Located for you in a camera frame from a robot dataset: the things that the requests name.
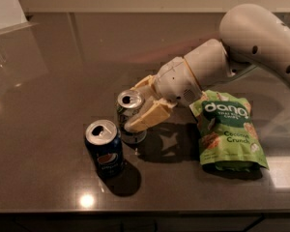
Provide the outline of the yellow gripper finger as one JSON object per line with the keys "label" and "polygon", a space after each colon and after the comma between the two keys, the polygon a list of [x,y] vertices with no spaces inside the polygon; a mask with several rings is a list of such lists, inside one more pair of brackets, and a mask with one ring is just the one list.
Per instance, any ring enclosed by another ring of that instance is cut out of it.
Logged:
{"label": "yellow gripper finger", "polygon": [[168,119],[176,105],[177,103],[164,98],[159,100],[149,98],[139,112],[128,119],[124,128],[129,132],[145,131]]}
{"label": "yellow gripper finger", "polygon": [[156,93],[154,80],[155,77],[153,75],[147,75],[131,87],[131,89],[140,92],[143,96],[153,96]]}

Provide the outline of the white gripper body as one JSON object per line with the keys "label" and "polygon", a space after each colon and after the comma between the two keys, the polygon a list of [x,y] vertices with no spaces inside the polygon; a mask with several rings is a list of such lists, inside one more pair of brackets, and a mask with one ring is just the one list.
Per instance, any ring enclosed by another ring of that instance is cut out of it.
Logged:
{"label": "white gripper body", "polygon": [[159,69],[154,87],[160,97],[182,106],[189,106],[202,96],[195,76],[182,57],[174,58]]}

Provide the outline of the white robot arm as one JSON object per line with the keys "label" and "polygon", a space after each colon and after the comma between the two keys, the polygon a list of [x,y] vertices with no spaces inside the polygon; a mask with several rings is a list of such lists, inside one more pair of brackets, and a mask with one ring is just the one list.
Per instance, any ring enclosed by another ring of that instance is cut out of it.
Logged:
{"label": "white robot arm", "polygon": [[145,103],[125,123],[126,131],[145,131],[168,119],[176,105],[188,106],[205,89],[255,67],[270,71],[290,87],[290,28],[277,16],[258,5],[239,5],[225,14],[218,33],[217,40],[172,59],[133,86]]}

